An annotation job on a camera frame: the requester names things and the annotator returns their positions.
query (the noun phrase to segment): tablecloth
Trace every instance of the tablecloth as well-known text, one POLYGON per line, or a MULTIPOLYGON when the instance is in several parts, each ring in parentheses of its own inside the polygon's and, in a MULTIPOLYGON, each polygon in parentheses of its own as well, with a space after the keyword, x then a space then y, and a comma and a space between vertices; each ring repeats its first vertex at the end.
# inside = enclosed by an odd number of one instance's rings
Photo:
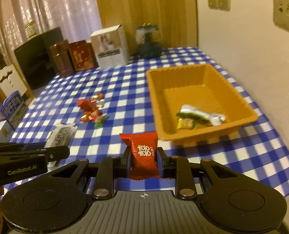
MULTIPOLYGON (((71 143, 71 154, 61 164, 79 158, 91 162, 109 155, 121 155, 125 144, 120 133, 155 131, 145 71, 153 68, 189 64, 212 64, 258 114, 258 120, 245 125, 238 132, 191 148, 176 148, 171 142, 159 140, 168 156, 179 155, 190 162, 213 159, 235 171, 274 187, 282 195, 289 195, 289 151, 267 116, 247 91, 220 65, 199 48, 170 48, 155 59, 131 58, 127 66, 102 71, 94 69, 78 72, 67 78, 56 76, 29 107, 11 141, 31 143, 45 141, 57 123, 75 123, 78 130, 71 143), (94 93, 105 94, 104 113, 109 116, 103 128, 93 123, 81 123, 83 112, 77 99, 94 93)), ((5 186, 6 190, 28 179, 5 186)), ((116 188, 122 190, 166 190, 175 186, 174 180, 151 178, 133 181, 120 178, 116 188)))

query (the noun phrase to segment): metal screw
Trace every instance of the metal screw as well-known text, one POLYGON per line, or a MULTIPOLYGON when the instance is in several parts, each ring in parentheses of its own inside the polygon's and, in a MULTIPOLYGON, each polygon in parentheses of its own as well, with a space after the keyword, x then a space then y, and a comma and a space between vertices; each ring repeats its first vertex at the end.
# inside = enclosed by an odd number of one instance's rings
POLYGON ((96 196, 107 196, 107 195, 109 194, 109 191, 106 190, 106 189, 101 188, 101 189, 97 189, 97 190, 94 192, 94 194, 95 194, 96 196))
POLYGON ((195 192, 192 189, 181 189, 179 193, 185 197, 192 196, 195 194, 195 192))

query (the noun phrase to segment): blue box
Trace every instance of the blue box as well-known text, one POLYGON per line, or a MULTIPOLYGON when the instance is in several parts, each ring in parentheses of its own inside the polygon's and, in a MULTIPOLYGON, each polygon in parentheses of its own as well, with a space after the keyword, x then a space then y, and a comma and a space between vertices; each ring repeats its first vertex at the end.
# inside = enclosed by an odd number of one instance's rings
POLYGON ((14 91, 0 106, 0 118, 6 119, 16 130, 27 110, 28 107, 19 91, 14 91))
POLYGON ((0 143, 8 143, 14 133, 14 129, 7 120, 0 122, 0 143))

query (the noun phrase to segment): orange plastic basket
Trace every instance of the orange plastic basket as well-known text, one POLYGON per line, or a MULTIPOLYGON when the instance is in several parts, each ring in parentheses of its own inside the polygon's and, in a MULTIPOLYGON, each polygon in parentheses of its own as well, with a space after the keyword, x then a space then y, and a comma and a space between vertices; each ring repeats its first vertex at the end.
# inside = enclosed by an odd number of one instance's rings
POLYGON ((228 135, 257 115, 235 88, 210 64, 151 69, 146 72, 158 138, 189 147, 198 141, 228 135), (222 113, 219 126, 198 125, 177 130, 176 113, 189 104, 209 113, 222 113))

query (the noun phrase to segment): gold candy wrapper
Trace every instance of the gold candy wrapper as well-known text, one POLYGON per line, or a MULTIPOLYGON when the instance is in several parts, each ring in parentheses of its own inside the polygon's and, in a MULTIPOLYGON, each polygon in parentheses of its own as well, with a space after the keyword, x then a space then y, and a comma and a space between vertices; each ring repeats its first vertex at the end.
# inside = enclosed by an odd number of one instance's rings
POLYGON ((189 118, 179 118, 177 129, 193 129, 195 127, 195 120, 189 118))

